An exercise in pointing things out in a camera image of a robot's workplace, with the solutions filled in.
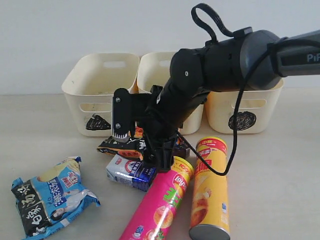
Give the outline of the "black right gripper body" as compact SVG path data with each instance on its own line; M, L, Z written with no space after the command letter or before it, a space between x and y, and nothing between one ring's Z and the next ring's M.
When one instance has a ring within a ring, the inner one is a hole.
M208 96L201 79L169 79L151 93L131 93L133 120L143 129L147 150L173 145L177 131Z

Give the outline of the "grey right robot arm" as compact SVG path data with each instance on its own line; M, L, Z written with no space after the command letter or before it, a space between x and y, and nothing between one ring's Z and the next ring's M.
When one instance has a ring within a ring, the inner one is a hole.
M209 93L236 91L239 108L245 91L270 90L288 76L318 75L319 54L319 31L278 37L250 27L223 41L212 33L203 47L178 50L165 85L154 86L150 94L134 95L143 106L138 125L146 144L144 163L160 172L170 169L179 127Z

